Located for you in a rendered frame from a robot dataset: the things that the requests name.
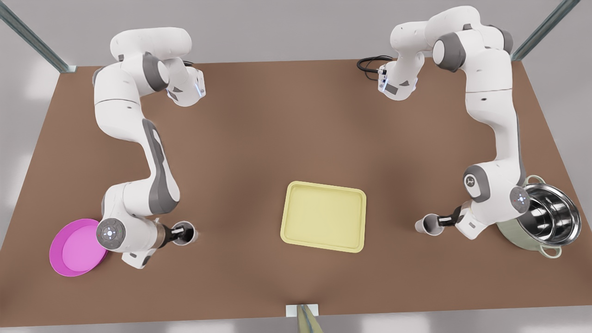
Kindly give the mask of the white IKEA cup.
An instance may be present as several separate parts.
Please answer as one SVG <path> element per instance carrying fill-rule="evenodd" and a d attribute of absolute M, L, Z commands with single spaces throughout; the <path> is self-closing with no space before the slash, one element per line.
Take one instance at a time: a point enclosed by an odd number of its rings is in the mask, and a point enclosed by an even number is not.
<path fill-rule="evenodd" d="M 175 245 L 185 246 L 192 244 L 198 238 L 198 232 L 194 225 L 187 221 L 176 223 L 171 229 L 172 242 Z"/>
<path fill-rule="evenodd" d="M 414 224 L 419 233 L 438 236 L 444 231 L 444 226 L 438 223 L 439 216 L 436 214 L 427 214 Z"/>

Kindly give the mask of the yellow rectangular tray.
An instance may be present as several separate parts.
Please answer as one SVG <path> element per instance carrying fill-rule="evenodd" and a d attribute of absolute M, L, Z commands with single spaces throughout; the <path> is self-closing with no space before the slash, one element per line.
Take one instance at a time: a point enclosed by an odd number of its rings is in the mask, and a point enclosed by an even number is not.
<path fill-rule="evenodd" d="M 357 188 L 292 181 L 280 237 L 287 244 L 359 253 L 364 247 L 367 197 Z"/>

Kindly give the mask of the pink round plate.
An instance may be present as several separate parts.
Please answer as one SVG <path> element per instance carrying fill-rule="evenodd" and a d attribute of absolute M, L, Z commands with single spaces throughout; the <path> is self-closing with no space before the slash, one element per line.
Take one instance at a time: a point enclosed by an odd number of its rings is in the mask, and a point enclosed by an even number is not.
<path fill-rule="evenodd" d="M 49 259 L 57 274 L 73 278 L 102 263 L 108 251 L 97 241 L 98 224 L 94 219 L 79 219 L 68 223 L 56 234 Z"/>

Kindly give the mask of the silver frame post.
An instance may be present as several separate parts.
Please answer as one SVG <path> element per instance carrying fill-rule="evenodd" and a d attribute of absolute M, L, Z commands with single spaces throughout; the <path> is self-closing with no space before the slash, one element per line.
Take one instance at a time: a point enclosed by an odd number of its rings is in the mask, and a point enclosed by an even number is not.
<path fill-rule="evenodd" d="M 45 61 L 61 74 L 75 73 L 77 66 L 68 65 L 55 51 L 51 49 L 16 13 L 0 0 L 0 19 L 11 28 L 21 39 L 31 46 Z"/>
<path fill-rule="evenodd" d="M 580 2 L 581 0 L 561 0 L 560 4 L 512 53 L 511 60 L 522 61 Z"/>
<path fill-rule="evenodd" d="M 286 305 L 286 317 L 296 317 L 298 333 L 324 333 L 317 321 L 319 305 Z"/>

